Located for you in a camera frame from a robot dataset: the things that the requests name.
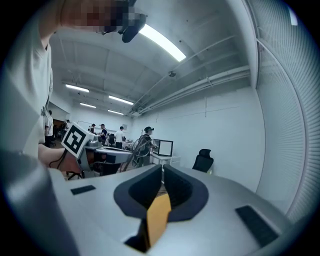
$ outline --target black cap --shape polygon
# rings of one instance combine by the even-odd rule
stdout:
[[[146,127],[144,130],[145,130],[145,132],[147,133],[147,132],[149,132],[150,130],[154,131],[155,128],[151,128],[150,126],[148,126],[148,127]]]

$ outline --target ceiling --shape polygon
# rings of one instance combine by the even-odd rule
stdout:
[[[141,34],[123,43],[118,33],[61,29],[50,40],[53,81],[90,90],[69,90],[73,102],[129,114],[132,106],[109,95],[134,102],[139,110],[196,81],[248,64],[223,0],[137,0],[135,10],[148,15],[147,24],[186,59],[178,62]],[[168,77],[172,70],[174,78]]]

